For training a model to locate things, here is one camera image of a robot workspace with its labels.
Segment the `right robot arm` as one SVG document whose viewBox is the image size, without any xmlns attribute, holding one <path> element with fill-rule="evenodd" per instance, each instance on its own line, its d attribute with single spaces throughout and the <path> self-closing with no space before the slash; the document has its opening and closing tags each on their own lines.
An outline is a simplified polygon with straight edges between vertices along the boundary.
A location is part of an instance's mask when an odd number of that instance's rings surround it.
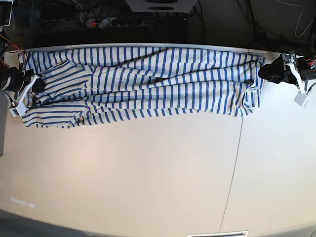
<svg viewBox="0 0 316 237">
<path fill-rule="evenodd" d="M 44 81 L 33 70 L 26 69 L 30 56 L 13 43 L 15 30 L 13 5 L 13 0 L 2 0 L 0 2 L 0 90 L 18 93 L 30 85 L 32 79 L 35 79 L 30 92 L 39 93 L 45 89 Z M 4 62 L 4 56 L 11 47 L 22 54 L 22 63 L 19 69 Z"/>
</svg>

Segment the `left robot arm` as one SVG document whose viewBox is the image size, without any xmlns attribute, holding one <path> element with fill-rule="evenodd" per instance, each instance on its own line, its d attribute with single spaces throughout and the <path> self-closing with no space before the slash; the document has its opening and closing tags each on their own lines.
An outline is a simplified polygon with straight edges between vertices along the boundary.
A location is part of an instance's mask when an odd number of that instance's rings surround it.
<svg viewBox="0 0 316 237">
<path fill-rule="evenodd" d="M 299 73 L 302 81 L 308 81 L 316 79 L 316 31 L 312 30 L 309 36 L 309 48 L 310 54 L 305 57 L 297 58 L 296 55 L 294 58 L 294 67 Z M 264 65 L 258 73 L 258 76 L 262 79 L 267 80 L 268 82 L 273 82 L 279 84 L 285 82 L 288 84 L 293 84 L 298 86 L 296 77 L 291 72 L 290 67 L 286 66 L 285 63 L 288 62 L 286 58 L 289 58 L 289 55 L 284 53 L 275 59 L 272 63 Z"/>
</svg>

